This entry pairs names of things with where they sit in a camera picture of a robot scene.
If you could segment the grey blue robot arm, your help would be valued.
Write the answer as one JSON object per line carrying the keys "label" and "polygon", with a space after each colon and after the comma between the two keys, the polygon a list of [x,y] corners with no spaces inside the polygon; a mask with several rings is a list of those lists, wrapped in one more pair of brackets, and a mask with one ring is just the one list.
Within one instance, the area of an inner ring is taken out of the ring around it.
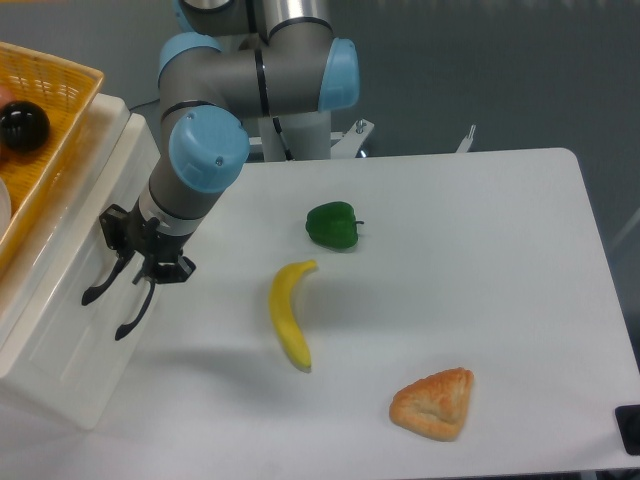
{"label": "grey blue robot arm", "polygon": [[247,118],[353,106],[354,44],[336,37],[324,1],[178,1],[183,33],[160,54],[161,157],[130,209],[99,218],[119,274],[135,255],[152,285],[187,280],[183,254],[249,154]]}

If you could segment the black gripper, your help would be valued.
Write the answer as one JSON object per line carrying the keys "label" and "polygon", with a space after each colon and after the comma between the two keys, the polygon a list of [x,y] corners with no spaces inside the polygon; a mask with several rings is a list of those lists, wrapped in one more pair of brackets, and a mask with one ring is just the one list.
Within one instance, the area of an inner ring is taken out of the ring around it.
{"label": "black gripper", "polygon": [[145,220],[138,207],[127,212],[117,204],[99,215],[107,247],[128,262],[135,253],[145,259],[132,283],[146,280],[164,285],[186,282],[196,270],[189,258],[182,256],[187,235],[173,236],[160,231],[159,219]]}

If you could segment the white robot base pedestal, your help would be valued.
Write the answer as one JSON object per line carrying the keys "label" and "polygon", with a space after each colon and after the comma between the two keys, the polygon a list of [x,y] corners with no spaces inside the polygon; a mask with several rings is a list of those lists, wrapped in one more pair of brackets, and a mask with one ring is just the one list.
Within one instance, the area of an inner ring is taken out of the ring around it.
{"label": "white robot base pedestal", "polygon": [[258,135],[250,138],[253,162],[365,158],[375,129],[372,121],[359,118],[346,131],[333,131],[331,112],[261,118],[257,126]]}

